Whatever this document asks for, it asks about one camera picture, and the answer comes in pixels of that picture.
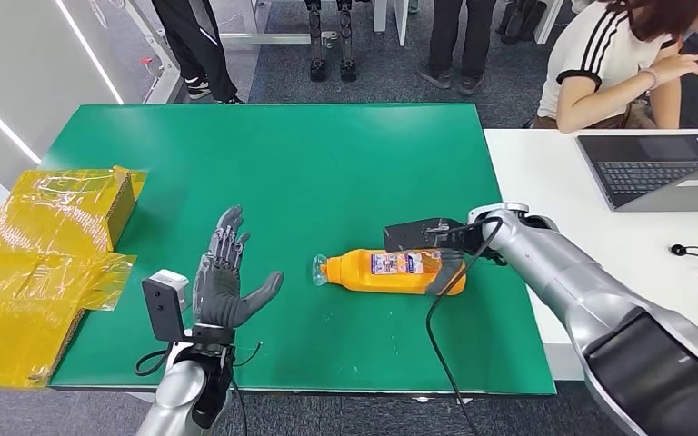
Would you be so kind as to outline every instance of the white t-shirt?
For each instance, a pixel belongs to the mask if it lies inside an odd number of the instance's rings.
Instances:
[[[652,66],[660,50],[673,45],[670,35],[649,42],[639,40],[630,28],[630,13],[609,12],[608,5],[595,2],[587,6],[558,38],[547,65],[539,116],[556,118],[558,94],[565,78],[589,77],[595,81],[596,91],[610,88],[638,74],[641,68]],[[626,106],[604,119],[625,110]]]

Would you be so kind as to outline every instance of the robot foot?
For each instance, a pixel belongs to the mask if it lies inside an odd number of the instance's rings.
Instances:
[[[324,59],[312,61],[309,65],[309,78],[312,82],[324,82],[327,79]]]
[[[341,80],[344,82],[357,80],[357,65],[354,61],[341,61]]]

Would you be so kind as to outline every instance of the person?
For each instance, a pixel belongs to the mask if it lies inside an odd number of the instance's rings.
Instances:
[[[416,72],[425,81],[440,89],[451,88],[452,62],[459,35],[459,12],[464,0],[435,0],[429,60]],[[491,41],[491,21],[496,0],[466,0],[467,28],[464,35],[461,77],[456,91],[473,95],[483,81],[485,59]]]
[[[218,103],[240,104],[228,75],[218,23],[209,0],[153,0],[167,42],[180,65],[188,97],[212,94]]]
[[[679,128],[681,80],[698,54],[679,54],[698,27],[698,0],[598,0],[558,38],[533,128]],[[635,100],[649,92],[654,120]]]

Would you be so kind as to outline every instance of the floor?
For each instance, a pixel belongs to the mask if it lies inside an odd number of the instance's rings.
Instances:
[[[454,400],[407,397],[244,396],[249,434],[372,436],[467,435]],[[134,435],[149,404],[124,393],[0,391],[0,436]],[[580,382],[558,383],[558,395],[492,396],[467,404],[485,436],[618,436]],[[241,435],[238,403],[215,436]]]
[[[135,0],[155,24],[148,0]],[[243,31],[238,5],[244,0],[211,0],[222,32]],[[140,58],[153,56],[129,18],[112,2],[97,0],[112,44],[142,96],[153,77]],[[494,41],[489,69],[481,91],[470,99],[432,89],[413,71],[426,56],[432,2],[422,0],[422,11],[410,18],[405,47],[396,41],[390,18],[384,35],[374,35],[371,6],[355,4],[355,47],[360,78],[355,84],[338,80],[337,45],[328,51],[330,78],[323,84],[308,81],[306,46],[228,47],[230,75],[240,96],[252,103],[281,102],[474,102],[484,127],[517,127],[536,107],[552,45],[502,45]],[[499,0],[495,17],[504,8]],[[305,32],[303,4],[277,3],[259,11],[267,32]],[[565,23],[564,13],[559,21]],[[334,5],[324,7],[324,29],[337,27]],[[698,53],[698,35],[686,45]],[[458,63],[457,48],[454,60]],[[698,77],[684,79],[683,125],[698,127]],[[593,435],[621,434],[598,409],[580,382],[558,383],[558,395],[540,398],[485,397],[467,408],[485,435]],[[453,400],[419,403],[406,397],[347,397],[302,395],[246,395],[250,434],[277,435],[463,435],[468,434],[461,411]],[[148,403],[123,393],[0,391],[0,435],[135,434]],[[238,404],[217,434],[241,434]]]

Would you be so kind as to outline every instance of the woman's hand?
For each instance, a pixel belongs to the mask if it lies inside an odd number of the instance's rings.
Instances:
[[[687,74],[698,75],[698,54],[674,54],[655,62],[656,86],[661,86]]]

